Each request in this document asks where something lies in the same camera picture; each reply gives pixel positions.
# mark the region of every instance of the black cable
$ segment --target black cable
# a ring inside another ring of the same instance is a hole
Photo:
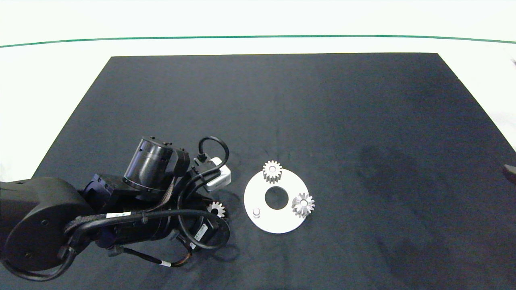
[[[87,198],[87,196],[86,196],[86,194],[87,194],[86,188],[88,188],[88,186],[90,186],[90,184],[92,184],[92,183],[93,183],[93,180],[88,182],[88,184],[86,184],[86,186],[84,187],[83,191],[79,192],[80,196],[82,196],[84,199]]]
[[[211,169],[208,169],[204,172],[201,172],[195,176],[193,176],[190,181],[186,184],[186,186],[184,186],[182,188],[182,190],[179,192],[178,194],[178,210],[181,209],[182,205],[183,205],[183,195],[185,193],[185,189],[190,187],[194,182],[196,182],[197,180],[199,180],[200,178],[202,178],[204,175],[208,175],[210,173],[213,173],[213,172],[216,172],[217,170],[219,170],[222,166],[224,166],[227,162],[228,162],[228,159],[229,159],[229,148],[228,146],[226,145],[226,143],[222,140],[220,140],[219,138],[217,137],[214,137],[214,136],[207,136],[207,137],[204,137],[202,138],[200,141],[199,141],[199,155],[203,155],[204,154],[204,148],[203,148],[203,145],[204,145],[204,142],[207,141],[207,140],[213,140],[213,141],[216,141],[217,143],[219,143],[222,148],[224,149],[224,153],[225,153],[225,156],[224,156],[224,159],[222,160],[222,162],[219,164],[219,165],[216,165],[214,168],[211,168]],[[195,192],[200,186],[202,185],[198,185],[194,188],[194,190],[190,191],[190,192]],[[185,234],[185,236],[196,246],[200,247],[200,248],[203,248],[203,249],[218,249],[220,247],[222,247],[222,243],[219,244],[219,245],[207,245],[207,244],[204,244],[204,243],[201,243],[200,241],[198,241],[197,239],[195,239],[195,237],[190,233],[190,231],[186,228],[186,225],[185,225],[185,221],[183,219],[182,216],[178,216],[178,220],[179,220],[179,226],[181,227],[181,230],[183,231],[183,233]]]
[[[153,257],[153,256],[150,256],[150,255],[147,255],[147,254],[135,251],[135,250],[130,249],[130,248],[123,248],[123,252],[126,253],[126,254],[137,256],[137,257],[142,258],[142,259],[144,259],[146,261],[149,261],[151,263],[155,263],[155,264],[166,266],[166,267],[175,267],[175,268],[183,266],[186,263],[186,261],[190,257],[192,257],[192,251],[190,250],[190,248],[187,248],[187,250],[188,250],[188,253],[183,258],[181,258],[177,262],[170,263],[170,262],[166,262],[166,261],[160,260],[160,259],[158,259],[156,257]]]
[[[35,272],[21,270],[21,269],[16,268],[15,266],[11,265],[6,260],[2,260],[2,264],[9,272],[14,274],[15,276],[18,276],[20,278],[23,278],[23,279],[29,280],[29,281],[44,282],[44,281],[50,281],[50,280],[56,279],[57,277],[61,276],[64,272],[66,272],[66,270],[68,270],[68,268],[70,268],[70,266],[72,265],[76,256],[77,256],[77,253],[75,252],[74,249],[72,249],[72,248],[68,249],[68,255],[67,255],[64,263],[62,263],[61,266],[57,270],[55,270],[52,273],[48,273],[48,274],[41,274],[41,273],[35,273]]]
[[[167,211],[156,211],[156,212],[148,212],[148,213],[135,213],[128,216],[122,217],[112,217],[105,218],[100,220],[94,220],[90,222],[86,222],[80,225],[72,234],[70,238],[70,247],[75,247],[77,245],[81,245],[83,241],[83,237],[88,234],[90,231],[107,227],[109,225],[121,224],[121,223],[129,223],[141,220],[143,217],[148,219],[152,218],[163,218],[169,216],[202,216],[208,218],[212,221],[215,221],[219,225],[222,226],[223,231],[225,232],[225,239],[218,245],[216,248],[223,247],[229,240],[230,229],[228,223],[217,216],[216,214],[212,214],[207,211],[199,211],[199,210],[167,210]]]
[[[185,200],[188,200],[189,197],[191,196],[191,194],[196,192],[197,190],[199,190],[199,188],[201,188],[203,185],[204,184],[198,184],[194,188],[192,188],[190,191],[188,191],[186,194],[184,194],[184,196],[186,196]]]

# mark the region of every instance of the silver gear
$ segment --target silver gear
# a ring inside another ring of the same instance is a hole
[[[218,202],[218,201],[214,201],[212,203],[210,203],[208,205],[208,207],[206,208],[210,213],[212,212],[213,209],[217,209],[217,213],[216,215],[218,215],[220,218],[223,218],[225,215],[225,206],[222,205],[222,203]]]
[[[278,182],[281,178],[281,173],[283,172],[282,168],[283,167],[274,160],[267,161],[262,170],[263,178],[268,183]]]
[[[310,194],[299,194],[292,200],[292,212],[299,217],[307,217],[315,207],[315,201]]]

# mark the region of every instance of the white disc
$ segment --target white disc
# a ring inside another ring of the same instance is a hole
[[[288,195],[287,205],[275,210],[265,202],[265,193],[273,187],[280,187]],[[304,217],[297,216],[292,211],[292,201],[299,194],[308,194],[307,186],[295,173],[283,169],[281,179],[269,183],[262,172],[255,174],[247,184],[244,192],[244,206],[251,221],[260,229],[274,234],[287,233],[295,230],[304,222]]]

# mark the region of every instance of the gear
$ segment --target gear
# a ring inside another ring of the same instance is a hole
[[[283,172],[282,168],[283,167],[274,160],[267,161],[263,166],[263,178],[268,183],[278,182],[281,178],[281,173]]]
[[[292,201],[292,212],[299,217],[307,217],[314,210],[314,200],[309,194],[299,194]]]
[[[213,210],[217,210],[216,215],[218,215],[220,218],[223,218],[225,215],[225,206],[222,205],[222,203],[218,202],[218,201],[214,201],[212,203],[210,203],[208,205],[208,207],[206,208],[210,213],[213,211]]]

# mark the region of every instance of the label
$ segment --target label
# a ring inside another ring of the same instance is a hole
[[[208,230],[208,226],[205,223],[203,223],[201,228],[197,231],[197,234],[195,234],[194,238],[196,240],[200,240],[202,238],[202,236],[204,236],[204,234],[206,233],[207,230]],[[197,246],[194,243],[190,243],[190,247],[193,250]]]
[[[165,267],[172,267],[172,263],[167,262],[167,261],[162,261],[162,263],[160,265],[165,266]]]
[[[106,214],[106,218],[112,218],[112,217],[124,217],[124,216],[130,216],[131,212],[126,213],[109,213]]]

